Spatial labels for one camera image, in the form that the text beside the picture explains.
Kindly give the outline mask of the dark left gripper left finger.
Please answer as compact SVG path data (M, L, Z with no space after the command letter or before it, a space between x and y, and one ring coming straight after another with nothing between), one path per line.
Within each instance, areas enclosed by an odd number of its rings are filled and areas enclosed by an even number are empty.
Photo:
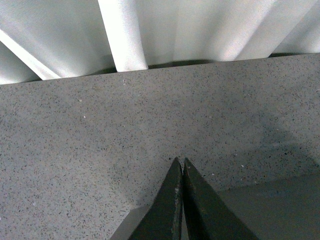
M174 158L149 210L130 240L180 240L183 215L183 173Z

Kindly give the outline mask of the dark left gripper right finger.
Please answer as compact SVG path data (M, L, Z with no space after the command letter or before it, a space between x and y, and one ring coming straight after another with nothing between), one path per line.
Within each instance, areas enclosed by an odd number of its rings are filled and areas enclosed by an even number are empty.
M190 240L257 240L188 158L183 167L183 207Z

